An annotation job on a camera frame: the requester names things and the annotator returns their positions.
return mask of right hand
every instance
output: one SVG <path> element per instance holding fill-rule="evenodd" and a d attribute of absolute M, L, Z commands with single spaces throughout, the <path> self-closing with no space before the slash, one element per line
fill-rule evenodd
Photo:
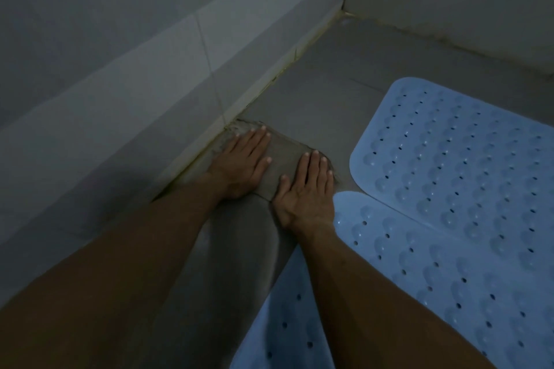
<path fill-rule="evenodd" d="M 334 178 L 333 172 L 327 170 L 328 164 L 327 158 L 320 158 L 314 150 L 311 155 L 301 156 L 293 184 L 287 175 L 281 176 L 272 201 L 281 226 L 297 235 L 315 226 L 334 232 Z"/>

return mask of hand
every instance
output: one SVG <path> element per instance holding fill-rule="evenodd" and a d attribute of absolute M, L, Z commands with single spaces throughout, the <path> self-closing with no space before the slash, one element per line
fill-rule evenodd
<path fill-rule="evenodd" d="M 224 185 L 225 198 L 239 198 L 255 189 L 272 162 L 270 157 L 260 159 L 267 149 L 271 135 L 265 126 L 238 134 L 214 158 L 208 174 Z"/>
<path fill-rule="evenodd" d="M 284 228 L 297 235 L 315 226 L 334 232 L 334 179 L 327 166 L 327 158 L 320 159 L 319 152 L 314 150 L 311 156 L 308 153 L 301 156 L 292 186 L 288 176 L 281 176 L 272 204 Z"/>

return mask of shower floor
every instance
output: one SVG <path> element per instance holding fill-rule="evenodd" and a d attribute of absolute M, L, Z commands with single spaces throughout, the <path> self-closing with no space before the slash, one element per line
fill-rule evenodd
<path fill-rule="evenodd" d="M 389 86 L 412 76 L 554 124 L 554 83 L 493 58 L 343 17 L 241 115 L 323 151 L 359 191 L 350 153 Z M 191 173 L 205 163 L 193 166 Z M 221 204 L 157 317 L 145 367 L 228 367 L 295 247 L 267 201 Z"/>

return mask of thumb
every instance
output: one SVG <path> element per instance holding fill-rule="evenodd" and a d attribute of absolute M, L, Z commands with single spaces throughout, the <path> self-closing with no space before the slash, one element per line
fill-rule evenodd
<path fill-rule="evenodd" d="M 264 176 L 267 170 L 267 167 L 269 167 L 269 164 L 271 162 L 272 162 L 272 159 L 270 157 L 265 157 L 263 159 L 260 159 L 260 161 L 256 165 L 256 168 L 254 169 L 252 177 L 250 177 L 250 180 L 255 187 L 257 187 L 260 184 L 261 178 Z"/>
<path fill-rule="evenodd" d="M 277 192 L 275 193 L 275 197 L 273 198 L 273 200 L 279 201 L 289 191 L 290 191 L 290 179 L 287 175 L 281 175 L 281 178 L 279 179 L 279 188 L 277 188 Z"/>

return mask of left hand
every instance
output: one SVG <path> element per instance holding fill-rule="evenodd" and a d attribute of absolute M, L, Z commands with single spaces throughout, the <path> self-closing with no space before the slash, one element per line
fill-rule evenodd
<path fill-rule="evenodd" d="M 208 174 L 225 186 L 225 198 L 239 198 L 253 191 L 261 181 L 270 157 L 263 157 L 271 135 L 265 126 L 233 137 L 227 147 L 216 156 Z"/>

